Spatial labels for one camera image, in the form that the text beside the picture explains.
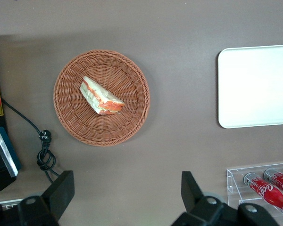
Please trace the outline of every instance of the red glass bottle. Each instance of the red glass bottle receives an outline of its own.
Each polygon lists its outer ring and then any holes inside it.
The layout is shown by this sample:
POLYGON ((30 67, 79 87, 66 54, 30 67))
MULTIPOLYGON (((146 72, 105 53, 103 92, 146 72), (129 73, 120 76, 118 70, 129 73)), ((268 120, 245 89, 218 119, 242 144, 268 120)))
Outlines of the red glass bottle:
POLYGON ((259 194, 267 203, 283 210, 283 194, 270 183, 255 173, 248 173, 244 176, 244 183, 259 194))
POLYGON ((269 168, 264 172, 264 179, 283 191, 283 173, 274 168, 269 168))

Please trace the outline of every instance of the wicker basket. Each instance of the wicker basket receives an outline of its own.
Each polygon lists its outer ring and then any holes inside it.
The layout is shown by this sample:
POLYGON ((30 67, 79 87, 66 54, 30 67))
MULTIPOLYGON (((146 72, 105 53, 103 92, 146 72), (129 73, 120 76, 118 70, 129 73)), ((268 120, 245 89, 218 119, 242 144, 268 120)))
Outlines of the wicker basket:
POLYGON ((139 67, 127 57, 109 50, 91 50, 72 59, 59 74, 54 106, 73 137, 89 145, 112 146, 132 137, 145 122, 149 87, 139 67), (80 92, 83 76, 124 101, 121 113, 97 115, 80 92))

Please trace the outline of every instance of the black power cable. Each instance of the black power cable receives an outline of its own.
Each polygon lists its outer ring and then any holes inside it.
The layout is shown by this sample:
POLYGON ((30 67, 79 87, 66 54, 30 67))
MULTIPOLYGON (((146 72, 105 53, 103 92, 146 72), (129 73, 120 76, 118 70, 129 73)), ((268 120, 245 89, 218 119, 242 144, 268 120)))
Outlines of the black power cable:
POLYGON ((53 183, 53 180, 50 178, 48 172, 53 173, 57 177, 60 176, 60 175, 52 169, 56 164, 56 157, 49 150, 49 146, 50 146, 50 142, 51 142, 51 133, 48 130, 40 131, 38 129, 38 127, 36 127, 36 125, 32 123, 32 121, 30 121, 28 118, 26 118, 17 109, 15 109, 13 106, 11 106, 4 99, 1 99, 1 100, 7 107, 9 107, 11 110, 13 110, 18 115, 20 115, 25 121, 27 121, 29 124, 31 124, 31 126, 34 127, 34 129, 38 132, 39 138, 40 138, 41 143, 42 143, 42 149, 39 151, 39 153, 37 155, 37 164, 40 167, 40 169, 45 172, 47 179, 51 183, 53 183))

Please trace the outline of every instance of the screw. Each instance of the screw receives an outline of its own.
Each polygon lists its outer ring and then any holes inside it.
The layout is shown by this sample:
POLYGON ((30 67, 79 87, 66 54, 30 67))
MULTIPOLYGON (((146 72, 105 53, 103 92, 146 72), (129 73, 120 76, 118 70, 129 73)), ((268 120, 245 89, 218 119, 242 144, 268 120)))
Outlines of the screw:
POLYGON ((245 208, 252 213, 257 213, 257 209, 252 205, 246 205, 245 208))
POLYGON ((30 198, 30 199, 27 199, 25 203, 26 203, 26 205, 30 205, 30 204, 33 204, 35 202, 36 202, 35 198, 30 198))
POLYGON ((209 203, 209 204, 212 204, 212 205, 216 205, 216 204, 217 204, 216 199, 211 198, 211 197, 210 197, 210 198, 208 198, 208 199, 207 199, 207 201, 208 201, 208 203, 209 203))

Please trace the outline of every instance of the white plastic tray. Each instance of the white plastic tray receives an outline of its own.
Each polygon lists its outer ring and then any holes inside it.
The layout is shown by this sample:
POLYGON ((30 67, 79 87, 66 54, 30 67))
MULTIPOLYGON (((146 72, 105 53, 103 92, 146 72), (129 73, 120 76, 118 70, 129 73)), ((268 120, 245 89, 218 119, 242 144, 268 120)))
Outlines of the white plastic tray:
POLYGON ((283 124, 283 45, 219 54, 218 118, 224 128, 283 124))

